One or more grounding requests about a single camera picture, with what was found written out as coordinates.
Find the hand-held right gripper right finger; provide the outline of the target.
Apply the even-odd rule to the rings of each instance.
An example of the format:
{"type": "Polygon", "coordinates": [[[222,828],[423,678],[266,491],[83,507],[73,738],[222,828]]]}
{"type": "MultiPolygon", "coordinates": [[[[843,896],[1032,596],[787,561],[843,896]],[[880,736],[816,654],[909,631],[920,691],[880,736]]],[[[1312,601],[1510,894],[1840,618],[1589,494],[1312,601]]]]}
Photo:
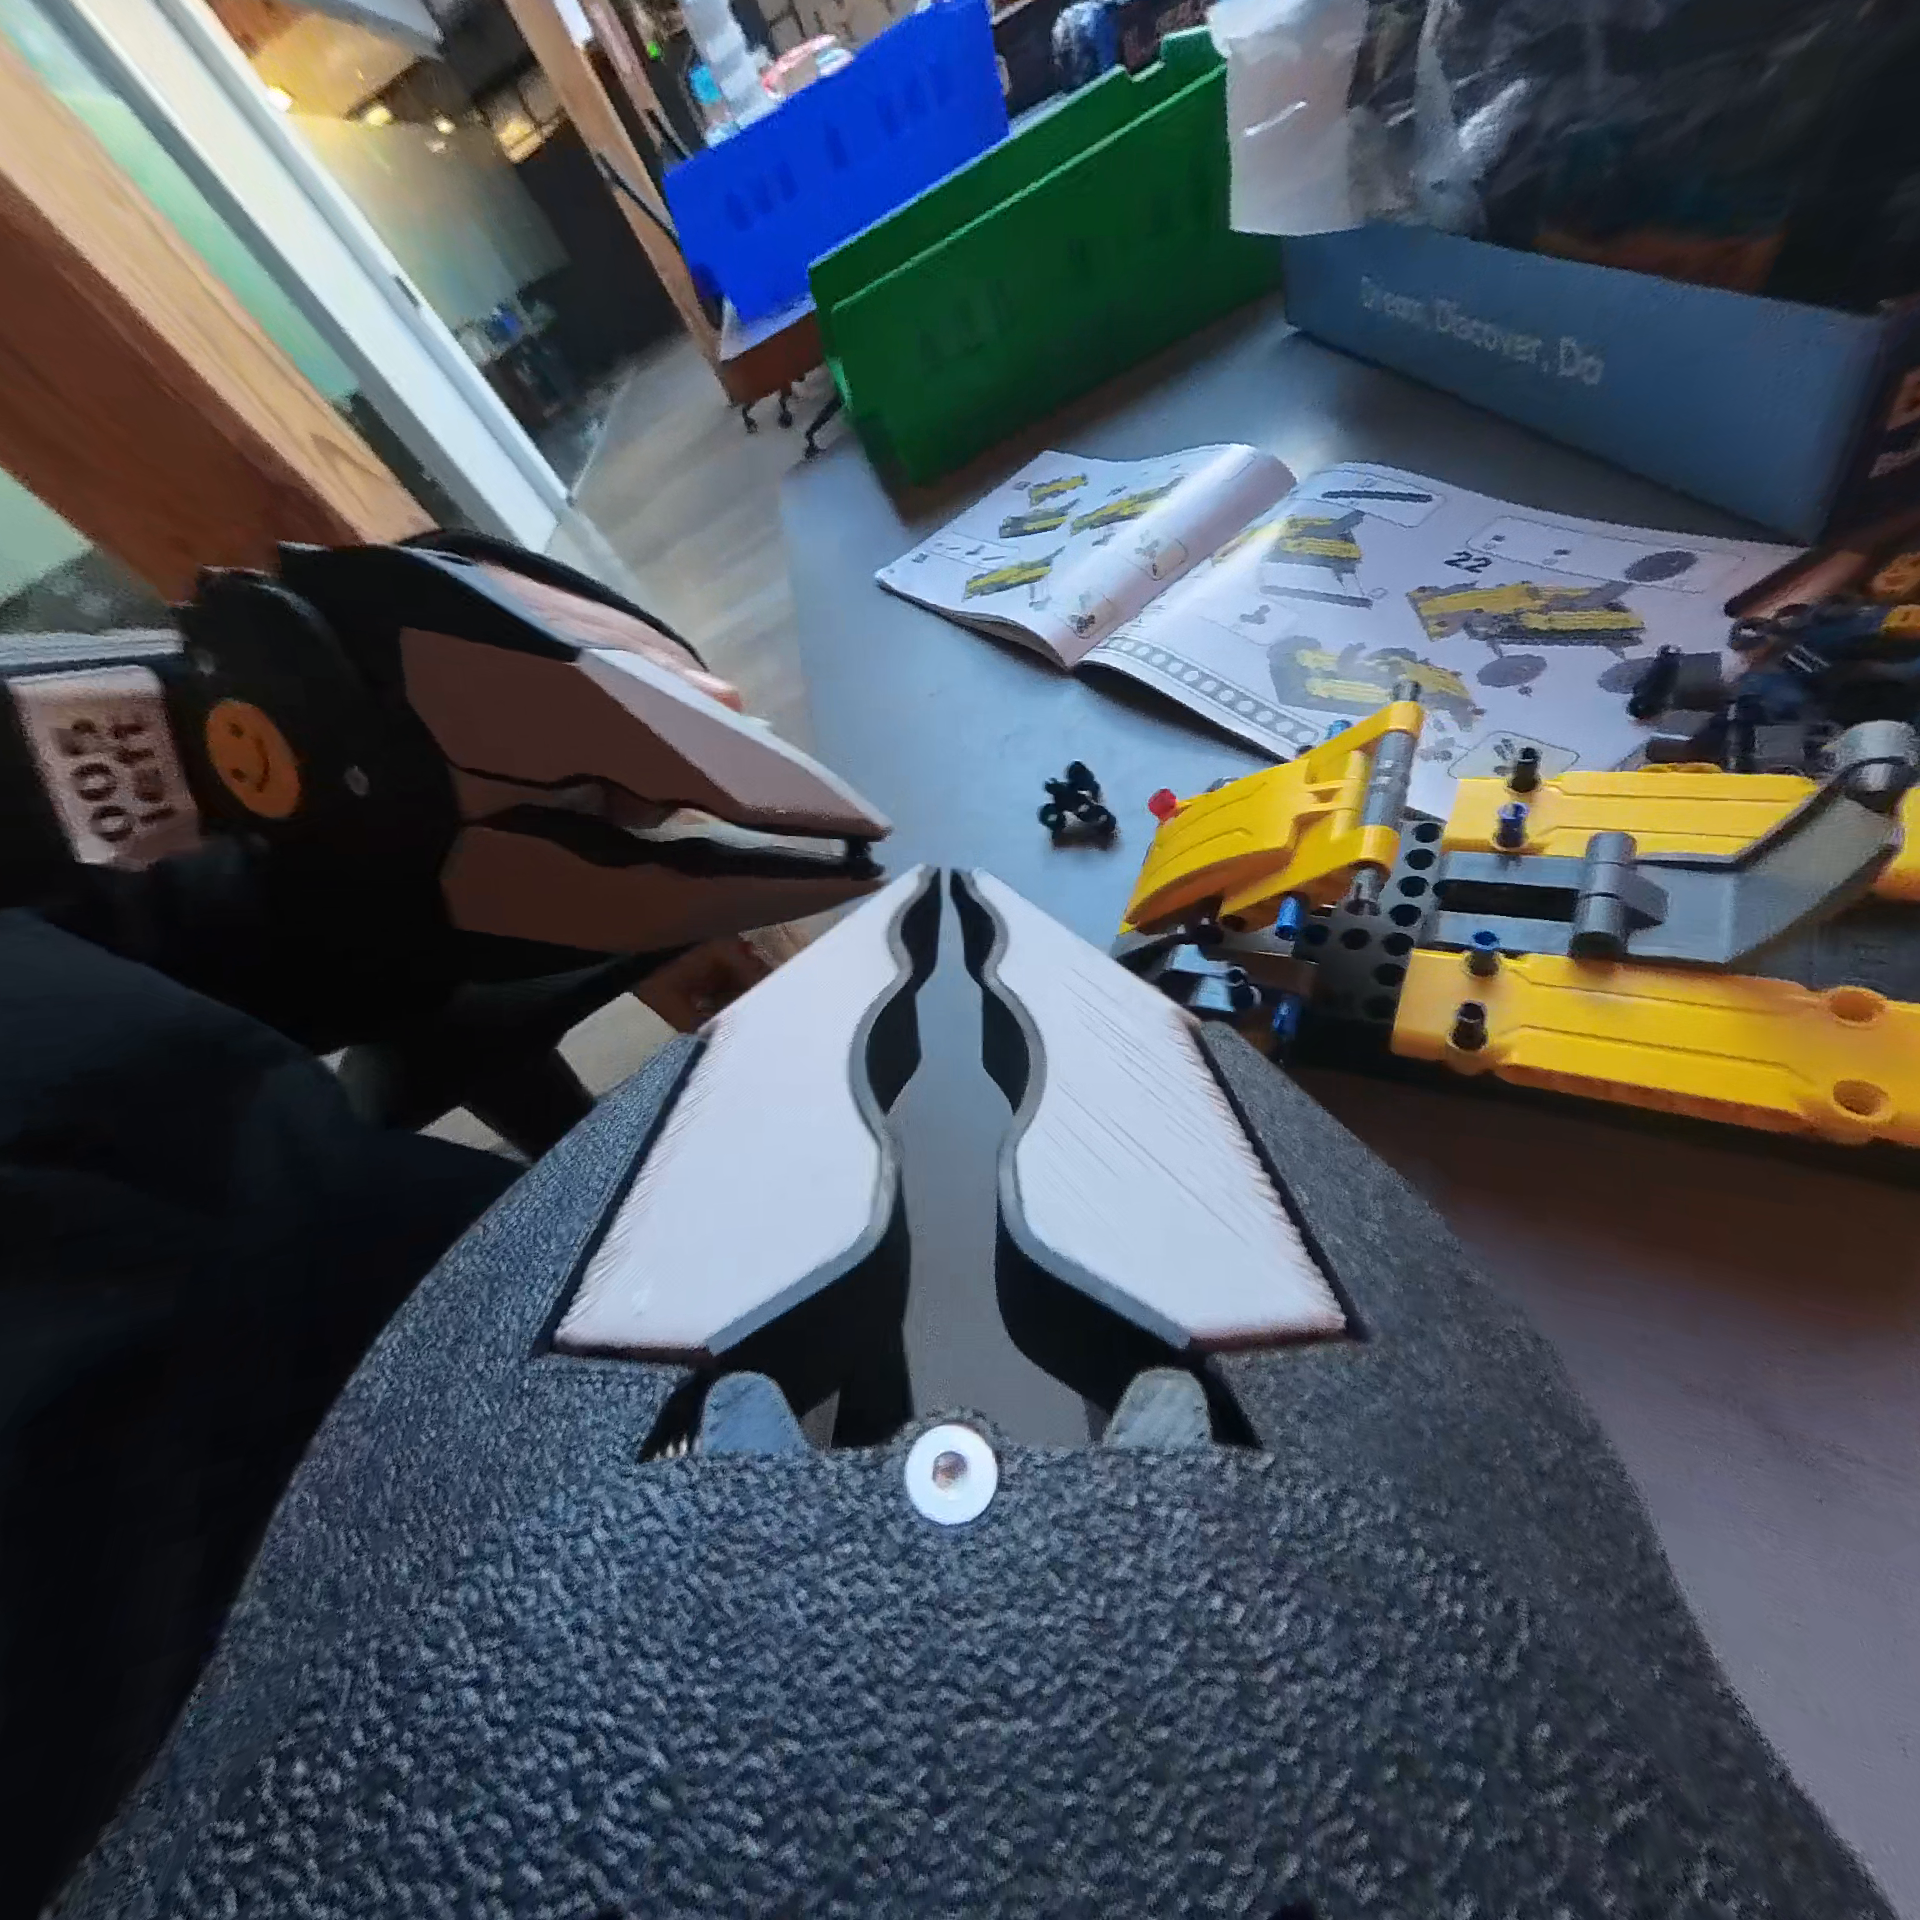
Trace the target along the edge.
{"type": "Polygon", "coordinates": [[[999,1219],[1053,1282],[1175,1353],[1346,1334],[1202,1025],[985,871],[951,900],[1010,1106],[999,1219]]]}

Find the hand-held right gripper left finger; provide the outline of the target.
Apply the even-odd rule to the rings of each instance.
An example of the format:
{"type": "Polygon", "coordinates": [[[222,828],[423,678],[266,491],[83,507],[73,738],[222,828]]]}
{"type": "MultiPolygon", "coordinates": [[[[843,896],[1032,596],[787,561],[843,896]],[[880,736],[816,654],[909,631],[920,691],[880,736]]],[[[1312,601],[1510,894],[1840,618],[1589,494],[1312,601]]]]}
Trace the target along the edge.
{"type": "Polygon", "coordinates": [[[878,1253],[941,905],[935,870],[914,867],[700,1029],[558,1320],[558,1353],[719,1359],[878,1253]]]}

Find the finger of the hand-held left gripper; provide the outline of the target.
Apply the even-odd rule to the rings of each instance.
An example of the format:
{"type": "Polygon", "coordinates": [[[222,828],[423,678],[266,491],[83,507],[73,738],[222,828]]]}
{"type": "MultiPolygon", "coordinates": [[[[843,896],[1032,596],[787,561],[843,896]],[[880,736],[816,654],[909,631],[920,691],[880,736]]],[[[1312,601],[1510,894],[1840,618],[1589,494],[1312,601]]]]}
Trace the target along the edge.
{"type": "Polygon", "coordinates": [[[884,884],[865,857],[724,851],[696,836],[592,861],[551,836],[467,828],[442,867],[442,905],[460,935],[624,957],[805,922],[884,884]]]}
{"type": "Polygon", "coordinates": [[[776,836],[891,836],[816,758],[637,654],[561,661],[406,628],[397,658],[465,821],[535,806],[654,828],[696,812],[776,836]]]}

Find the yellow grey brick vehicle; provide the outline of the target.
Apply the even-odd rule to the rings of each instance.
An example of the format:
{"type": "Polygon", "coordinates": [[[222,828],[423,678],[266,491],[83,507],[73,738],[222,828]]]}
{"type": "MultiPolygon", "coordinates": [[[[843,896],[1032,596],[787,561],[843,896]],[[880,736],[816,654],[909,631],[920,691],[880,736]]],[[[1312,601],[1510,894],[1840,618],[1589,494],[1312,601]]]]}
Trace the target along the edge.
{"type": "Polygon", "coordinates": [[[1415,805],[1412,700],[1149,800],[1117,959],[1273,1060],[1914,1150],[1914,730],[1814,743],[1735,705],[1680,758],[1516,736],[1415,805]]]}

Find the pile of mixed brick parts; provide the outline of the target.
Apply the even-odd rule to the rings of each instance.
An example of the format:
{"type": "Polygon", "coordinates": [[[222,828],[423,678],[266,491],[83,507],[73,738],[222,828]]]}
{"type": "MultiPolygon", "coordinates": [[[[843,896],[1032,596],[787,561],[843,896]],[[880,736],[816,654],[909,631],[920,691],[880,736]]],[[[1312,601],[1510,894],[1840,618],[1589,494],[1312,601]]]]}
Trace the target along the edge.
{"type": "Polygon", "coordinates": [[[1918,606],[1831,596],[1735,621],[1712,654],[1661,648],[1626,715],[1656,723],[1645,767],[1824,780],[1840,736],[1918,730],[1918,606]]]}

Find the grey desk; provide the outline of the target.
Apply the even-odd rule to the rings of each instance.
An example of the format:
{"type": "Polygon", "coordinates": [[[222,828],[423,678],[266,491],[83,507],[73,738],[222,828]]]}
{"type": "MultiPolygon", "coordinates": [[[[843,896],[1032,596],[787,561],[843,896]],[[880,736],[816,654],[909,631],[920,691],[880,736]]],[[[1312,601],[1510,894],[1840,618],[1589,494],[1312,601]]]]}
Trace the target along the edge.
{"type": "MultiPolygon", "coordinates": [[[[1267,303],[891,502],[841,423],[805,460],[747,437],[689,342],[629,373],[577,507],[629,591],[896,826],[891,867],[985,870],[1103,946],[1158,787],[1246,772],[1119,678],[1064,678],[876,589],[876,568],[1040,449],[1252,443],[1293,473],[1408,469],[1561,517],[1737,534],[1726,517],[1297,338],[1267,303]],[[1084,761],[1105,846],[1053,846],[1084,761]]],[[[1558,1349],[1641,1487],[1764,1738],[1914,1916],[1914,1173],[1483,1084],[1313,1071],[1558,1349]]]]}

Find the person's left hand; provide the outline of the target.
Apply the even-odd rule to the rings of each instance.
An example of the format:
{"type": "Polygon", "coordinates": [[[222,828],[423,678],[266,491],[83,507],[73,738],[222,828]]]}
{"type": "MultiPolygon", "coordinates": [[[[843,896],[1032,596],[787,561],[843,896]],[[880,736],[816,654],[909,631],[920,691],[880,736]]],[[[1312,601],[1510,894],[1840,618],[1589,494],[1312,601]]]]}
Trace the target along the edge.
{"type": "Polygon", "coordinates": [[[804,950],[791,926],[719,936],[654,967],[630,987],[670,1032],[692,1035],[804,950]]]}

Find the blue plastic bin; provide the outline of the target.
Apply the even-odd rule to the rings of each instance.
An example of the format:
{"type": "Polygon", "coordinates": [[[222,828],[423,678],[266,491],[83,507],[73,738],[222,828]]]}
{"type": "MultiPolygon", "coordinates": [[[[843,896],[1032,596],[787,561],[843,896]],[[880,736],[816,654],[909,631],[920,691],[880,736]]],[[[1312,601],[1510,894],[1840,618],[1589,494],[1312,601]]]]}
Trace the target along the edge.
{"type": "Polygon", "coordinates": [[[843,67],[675,168],[660,191],[692,288],[766,319],[855,234],[1009,130],[981,4],[910,14],[843,67]]]}

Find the green plastic bin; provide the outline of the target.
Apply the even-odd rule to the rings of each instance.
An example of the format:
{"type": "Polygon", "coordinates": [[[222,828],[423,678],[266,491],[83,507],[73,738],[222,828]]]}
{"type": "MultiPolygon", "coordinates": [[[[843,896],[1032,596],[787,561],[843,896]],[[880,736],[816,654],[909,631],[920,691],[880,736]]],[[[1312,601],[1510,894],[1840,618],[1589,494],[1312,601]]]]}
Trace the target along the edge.
{"type": "Polygon", "coordinates": [[[925,488],[1279,288],[1231,225],[1226,64],[1164,37],[810,263],[821,349],[880,483],[925,488]]]}

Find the white instruction booklet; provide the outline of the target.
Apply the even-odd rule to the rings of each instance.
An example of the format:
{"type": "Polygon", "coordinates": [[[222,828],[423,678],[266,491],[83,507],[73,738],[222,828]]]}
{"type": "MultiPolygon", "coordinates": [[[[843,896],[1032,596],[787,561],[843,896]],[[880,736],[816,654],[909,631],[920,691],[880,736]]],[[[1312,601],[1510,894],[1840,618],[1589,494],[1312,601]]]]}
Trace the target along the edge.
{"type": "Polygon", "coordinates": [[[1626,696],[1716,654],[1795,548],[1521,509],[1346,464],[1291,483],[1241,443],[1140,460],[1045,452],[876,587],[1067,674],[1164,696],[1268,761],[1415,683],[1412,806],[1537,752],[1545,780],[1645,756],[1626,696]]]}

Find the blue cardboard box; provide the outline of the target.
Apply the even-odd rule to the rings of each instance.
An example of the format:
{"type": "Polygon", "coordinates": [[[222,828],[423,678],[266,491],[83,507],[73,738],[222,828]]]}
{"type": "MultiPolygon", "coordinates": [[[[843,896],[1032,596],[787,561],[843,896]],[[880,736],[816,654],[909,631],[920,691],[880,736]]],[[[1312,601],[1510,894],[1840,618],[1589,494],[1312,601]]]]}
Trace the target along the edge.
{"type": "Polygon", "coordinates": [[[1288,320],[1793,542],[1914,511],[1914,298],[1871,313],[1362,224],[1282,241],[1288,320]]]}

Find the white plastic bag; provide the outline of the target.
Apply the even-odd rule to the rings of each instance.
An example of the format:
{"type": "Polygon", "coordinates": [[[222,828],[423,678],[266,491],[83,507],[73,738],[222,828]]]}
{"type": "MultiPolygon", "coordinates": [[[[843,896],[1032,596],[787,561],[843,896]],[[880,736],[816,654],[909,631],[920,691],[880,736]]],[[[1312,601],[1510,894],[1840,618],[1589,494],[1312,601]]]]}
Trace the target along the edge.
{"type": "Polygon", "coordinates": [[[1385,208],[1378,87],[1408,57],[1427,4],[1218,4],[1228,228],[1346,234],[1385,208]]]}

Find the dark plastic bag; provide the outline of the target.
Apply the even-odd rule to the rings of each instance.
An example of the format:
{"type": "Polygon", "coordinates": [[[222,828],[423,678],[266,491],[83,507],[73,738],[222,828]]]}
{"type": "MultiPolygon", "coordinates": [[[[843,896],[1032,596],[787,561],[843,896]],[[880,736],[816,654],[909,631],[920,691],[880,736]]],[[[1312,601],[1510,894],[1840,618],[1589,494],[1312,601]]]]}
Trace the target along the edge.
{"type": "Polygon", "coordinates": [[[1367,5],[1359,224],[1874,313],[1918,288],[1914,4],[1367,5]]]}

